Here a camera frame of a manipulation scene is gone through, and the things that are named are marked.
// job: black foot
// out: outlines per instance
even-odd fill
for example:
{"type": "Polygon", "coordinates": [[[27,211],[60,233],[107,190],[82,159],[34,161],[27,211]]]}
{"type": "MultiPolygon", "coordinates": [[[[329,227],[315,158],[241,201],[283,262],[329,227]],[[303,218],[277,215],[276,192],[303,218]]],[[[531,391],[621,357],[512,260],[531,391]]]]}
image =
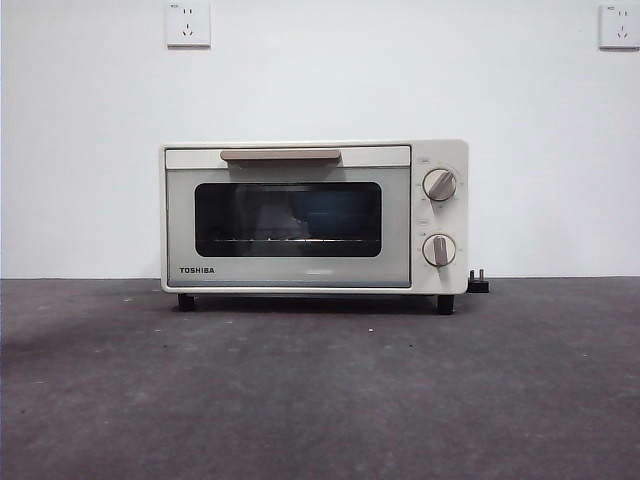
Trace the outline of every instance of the black foot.
{"type": "Polygon", "coordinates": [[[196,309],[196,299],[186,293],[178,294],[178,310],[181,312],[192,312],[196,309]]]}
{"type": "Polygon", "coordinates": [[[451,315],[453,313],[453,295],[438,295],[438,313],[451,315]]]}

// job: oven window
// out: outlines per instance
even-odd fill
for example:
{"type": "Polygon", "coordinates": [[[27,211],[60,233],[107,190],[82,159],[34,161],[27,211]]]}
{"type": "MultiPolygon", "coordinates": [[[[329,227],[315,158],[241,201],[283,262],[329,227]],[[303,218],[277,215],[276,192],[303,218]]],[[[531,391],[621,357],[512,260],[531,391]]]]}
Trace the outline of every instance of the oven window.
{"type": "Polygon", "coordinates": [[[376,183],[203,183],[195,217],[203,257],[375,257],[382,249],[376,183]]]}

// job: control knob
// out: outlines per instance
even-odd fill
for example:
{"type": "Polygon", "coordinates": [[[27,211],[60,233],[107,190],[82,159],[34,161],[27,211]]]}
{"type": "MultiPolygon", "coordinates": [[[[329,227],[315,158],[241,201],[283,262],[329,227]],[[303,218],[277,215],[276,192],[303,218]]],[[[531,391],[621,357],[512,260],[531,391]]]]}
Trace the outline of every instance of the control knob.
{"type": "Polygon", "coordinates": [[[442,202],[456,191],[456,177],[444,168],[431,170],[422,181],[422,189],[431,200],[442,202]]]}
{"type": "Polygon", "coordinates": [[[444,267],[456,256],[456,244],[448,235],[431,235],[422,245],[422,254],[434,267],[444,267]]]}

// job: toaster oven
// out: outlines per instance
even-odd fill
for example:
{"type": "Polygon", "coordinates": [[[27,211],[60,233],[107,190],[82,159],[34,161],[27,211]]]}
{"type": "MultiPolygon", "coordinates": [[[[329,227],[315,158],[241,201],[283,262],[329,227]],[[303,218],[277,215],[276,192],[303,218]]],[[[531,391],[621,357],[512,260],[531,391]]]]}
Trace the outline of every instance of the toaster oven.
{"type": "Polygon", "coordinates": [[[160,155],[162,288],[438,295],[467,288],[460,140],[203,143],[160,155]]]}

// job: electrical socket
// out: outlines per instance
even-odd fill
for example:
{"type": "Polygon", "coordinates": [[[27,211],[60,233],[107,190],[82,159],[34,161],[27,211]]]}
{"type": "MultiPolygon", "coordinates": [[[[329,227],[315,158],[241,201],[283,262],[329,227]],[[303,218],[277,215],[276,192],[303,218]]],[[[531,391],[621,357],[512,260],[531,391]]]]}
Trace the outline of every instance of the electrical socket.
{"type": "Polygon", "coordinates": [[[640,3],[600,5],[600,48],[640,49],[640,3]]]}
{"type": "Polygon", "coordinates": [[[210,47],[209,2],[169,2],[165,9],[165,37],[168,47],[210,47]]]}

